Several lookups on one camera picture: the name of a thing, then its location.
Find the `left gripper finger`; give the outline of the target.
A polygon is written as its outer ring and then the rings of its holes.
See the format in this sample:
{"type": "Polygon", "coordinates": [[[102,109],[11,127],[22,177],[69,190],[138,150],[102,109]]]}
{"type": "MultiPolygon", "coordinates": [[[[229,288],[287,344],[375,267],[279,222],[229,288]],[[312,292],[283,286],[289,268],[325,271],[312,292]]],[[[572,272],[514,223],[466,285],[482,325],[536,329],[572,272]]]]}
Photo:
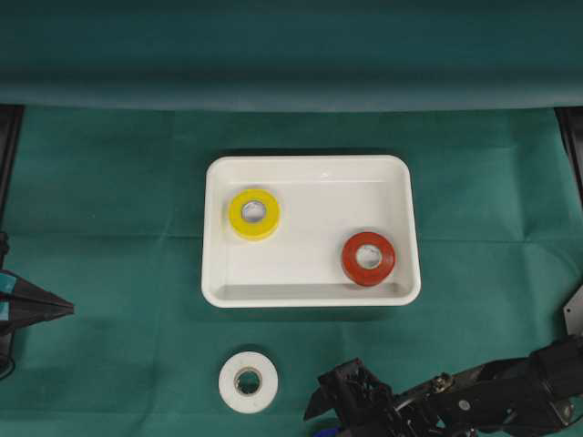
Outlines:
{"type": "Polygon", "coordinates": [[[58,297],[56,294],[44,290],[32,282],[16,275],[9,270],[1,270],[1,309],[8,306],[10,310],[16,308],[32,309],[39,306],[39,311],[63,311],[65,314],[74,313],[74,304],[58,297]]]}
{"type": "Polygon", "coordinates": [[[56,313],[26,313],[16,312],[1,316],[1,336],[12,334],[15,330],[25,328],[40,322],[51,321],[73,315],[73,311],[61,311],[56,313]]]}

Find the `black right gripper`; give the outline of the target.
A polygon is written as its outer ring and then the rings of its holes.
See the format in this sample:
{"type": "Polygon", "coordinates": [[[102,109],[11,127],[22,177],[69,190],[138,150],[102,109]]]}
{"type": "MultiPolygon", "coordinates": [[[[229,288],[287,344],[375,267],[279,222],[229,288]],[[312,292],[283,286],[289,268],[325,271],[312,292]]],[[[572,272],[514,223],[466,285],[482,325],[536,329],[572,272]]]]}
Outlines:
{"type": "Polygon", "coordinates": [[[370,372],[360,359],[347,361],[317,378],[303,414],[305,422],[333,410],[340,425],[334,436],[400,436],[394,424],[391,387],[370,372]]]}

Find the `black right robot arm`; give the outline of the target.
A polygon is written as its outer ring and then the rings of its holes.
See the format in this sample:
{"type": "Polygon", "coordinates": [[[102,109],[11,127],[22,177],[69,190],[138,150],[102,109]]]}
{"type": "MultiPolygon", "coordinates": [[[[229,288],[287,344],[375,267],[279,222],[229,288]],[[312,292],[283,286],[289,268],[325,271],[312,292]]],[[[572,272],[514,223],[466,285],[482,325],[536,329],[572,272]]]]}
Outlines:
{"type": "Polygon", "coordinates": [[[329,436],[546,436],[582,420],[582,339],[441,373],[400,394],[358,360],[321,375],[303,418],[334,411],[329,436]]]}

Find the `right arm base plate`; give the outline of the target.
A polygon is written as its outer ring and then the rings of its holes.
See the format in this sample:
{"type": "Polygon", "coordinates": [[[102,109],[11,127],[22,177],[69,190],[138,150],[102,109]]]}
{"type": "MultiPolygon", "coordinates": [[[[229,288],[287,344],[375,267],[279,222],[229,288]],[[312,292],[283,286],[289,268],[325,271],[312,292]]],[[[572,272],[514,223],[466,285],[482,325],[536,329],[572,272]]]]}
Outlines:
{"type": "Polygon", "coordinates": [[[581,336],[583,332],[583,286],[580,286],[565,304],[563,314],[568,335],[581,336]]]}

